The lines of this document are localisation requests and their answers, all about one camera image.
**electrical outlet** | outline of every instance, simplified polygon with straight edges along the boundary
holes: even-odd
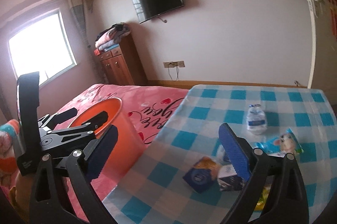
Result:
[[[184,61],[178,61],[178,67],[184,68],[185,67],[185,62]]]
[[[164,68],[175,68],[178,66],[178,62],[164,62]]]

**window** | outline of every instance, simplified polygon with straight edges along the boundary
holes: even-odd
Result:
[[[76,65],[59,12],[21,30],[9,49],[16,75],[40,71],[40,85]]]

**table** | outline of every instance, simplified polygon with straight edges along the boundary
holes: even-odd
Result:
[[[255,103],[268,122],[258,137],[245,126]],[[305,151],[298,162],[312,223],[337,189],[337,122],[324,93],[313,89],[194,86],[103,204],[120,224],[219,224],[239,193],[221,193],[215,183],[198,194],[182,177],[201,157],[215,156],[223,122],[253,147],[292,129]],[[251,219],[258,216],[254,212]]]

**cabinet door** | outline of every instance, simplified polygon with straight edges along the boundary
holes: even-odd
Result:
[[[134,85],[130,71],[125,63],[123,55],[108,59],[114,77],[118,85]]]
[[[117,85],[118,84],[117,79],[114,75],[114,71],[112,70],[112,66],[109,59],[101,61],[101,64],[103,66],[105,74],[107,75],[109,84]]]
[[[337,103],[337,0],[308,0],[312,26],[312,63],[308,88],[322,89]]]

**pink bedsheet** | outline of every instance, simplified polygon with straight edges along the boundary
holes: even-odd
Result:
[[[122,110],[130,117],[144,143],[149,145],[179,106],[187,92],[188,90],[185,89],[159,86],[96,84],[67,103],[58,113],[75,107],[78,110],[78,115],[80,115],[101,100],[111,97],[121,98]],[[58,125],[55,129],[67,128],[74,119]],[[68,185],[70,186],[69,198],[77,216],[86,220],[69,181]],[[91,182],[91,185],[99,198],[103,200],[116,186],[116,182],[104,174],[100,174],[99,178]]]

